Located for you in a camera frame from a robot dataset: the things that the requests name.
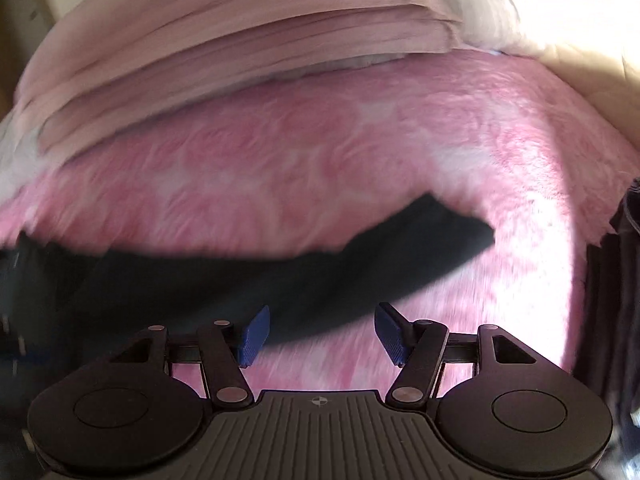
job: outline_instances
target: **cream colored bedding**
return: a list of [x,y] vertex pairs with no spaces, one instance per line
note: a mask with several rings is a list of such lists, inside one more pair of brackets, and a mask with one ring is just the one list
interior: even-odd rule
[[640,0],[516,0],[540,61],[640,149]]

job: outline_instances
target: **folded pink blanket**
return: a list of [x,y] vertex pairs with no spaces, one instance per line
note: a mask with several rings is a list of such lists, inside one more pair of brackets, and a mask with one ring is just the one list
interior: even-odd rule
[[441,0],[87,0],[28,66],[15,131],[42,127],[40,149],[59,165],[131,124],[275,73],[447,52],[457,26]]

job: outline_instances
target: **pink floral pattern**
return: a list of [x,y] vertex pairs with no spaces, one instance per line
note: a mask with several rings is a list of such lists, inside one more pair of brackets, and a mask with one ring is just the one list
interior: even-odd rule
[[[92,252],[288,256],[338,248],[432,192],[494,226],[495,247],[400,310],[455,332],[499,324],[570,368],[585,246],[638,174],[631,144],[539,63],[421,55],[137,126],[24,189],[0,211],[0,237],[25,228]],[[396,372],[363,319],[267,349],[246,375],[255,390],[386,392]]]

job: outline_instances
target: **white logo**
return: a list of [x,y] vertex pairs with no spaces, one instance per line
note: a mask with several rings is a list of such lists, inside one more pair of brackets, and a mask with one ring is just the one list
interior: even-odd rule
[[326,397],[314,397],[313,399],[311,399],[311,402],[316,406],[322,408],[326,403],[329,402],[329,399],[327,399]]

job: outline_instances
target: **dark folded clothes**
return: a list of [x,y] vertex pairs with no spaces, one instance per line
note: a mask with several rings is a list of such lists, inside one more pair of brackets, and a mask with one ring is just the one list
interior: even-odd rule
[[640,478],[640,179],[600,248],[588,247],[583,334],[574,376],[608,404],[614,433],[599,472]]
[[[437,280],[493,234],[425,195],[338,253],[288,260],[94,257],[22,235],[0,264],[0,416],[19,435],[34,396],[152,324],[174,333],[215,319],[243,324],[268,304],[268,344],[336,328]],[[0,478],[24,478],[2,445]]]

